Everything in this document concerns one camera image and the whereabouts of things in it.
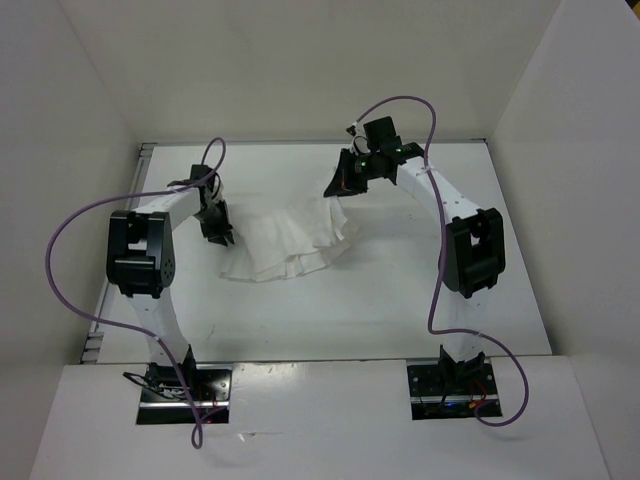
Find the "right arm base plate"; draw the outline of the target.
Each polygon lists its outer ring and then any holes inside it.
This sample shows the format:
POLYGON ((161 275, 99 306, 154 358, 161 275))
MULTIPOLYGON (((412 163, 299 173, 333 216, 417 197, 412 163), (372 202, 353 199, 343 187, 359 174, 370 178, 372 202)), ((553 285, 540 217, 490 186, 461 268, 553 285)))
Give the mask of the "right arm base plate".
POLYGON ((408 363, 406 366, 412 419, 444 420, 480 416, 498 418, 502 410, 490 363, 479 374, 453 386, 446 384, 435 360, 408 363))

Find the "white pleated skirt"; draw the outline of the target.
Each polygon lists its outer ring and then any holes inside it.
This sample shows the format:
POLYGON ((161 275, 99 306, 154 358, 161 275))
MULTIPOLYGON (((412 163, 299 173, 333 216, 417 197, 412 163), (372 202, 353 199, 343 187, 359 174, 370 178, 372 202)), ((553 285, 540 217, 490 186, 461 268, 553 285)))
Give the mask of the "white pleated skirt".
POLYGON ((357 236, 359 224, 337 197, 309 187, 281 208, 234 226, 236 244, 221 263, 226 280, 288 280, 328 267, 357 236))

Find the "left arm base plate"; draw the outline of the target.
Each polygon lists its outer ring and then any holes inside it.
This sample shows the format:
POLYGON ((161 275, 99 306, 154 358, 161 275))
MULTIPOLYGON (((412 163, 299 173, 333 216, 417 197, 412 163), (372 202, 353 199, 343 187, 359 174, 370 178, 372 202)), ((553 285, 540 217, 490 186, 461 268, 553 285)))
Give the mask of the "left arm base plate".
MULTIPOLYGON (((187 376, 191 395, 204 424, 227 424, 230 415, 232 366, 201 364, 187 376)), ((125 372, 141 389, 137 425, 195 423, 184 391, 170 367, 148 366, 144 374, 125 372)))

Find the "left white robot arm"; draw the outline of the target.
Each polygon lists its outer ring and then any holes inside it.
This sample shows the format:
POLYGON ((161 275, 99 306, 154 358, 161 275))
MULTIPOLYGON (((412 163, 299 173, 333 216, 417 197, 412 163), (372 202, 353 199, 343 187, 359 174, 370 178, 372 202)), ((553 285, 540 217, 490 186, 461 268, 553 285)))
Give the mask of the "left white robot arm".
POLYGON ((205 240, 235 243, 223 186, 206 165, 169 184, 169 193, 134 210, 118 210, 109 220, 106 273, 133 307, 147 331, 150 373, 145 382, 164 386, 176 399, 192 397, 199 375, 191 345, 180 329, 170 292, 177 271, 173 230, 195 218, 205 240))

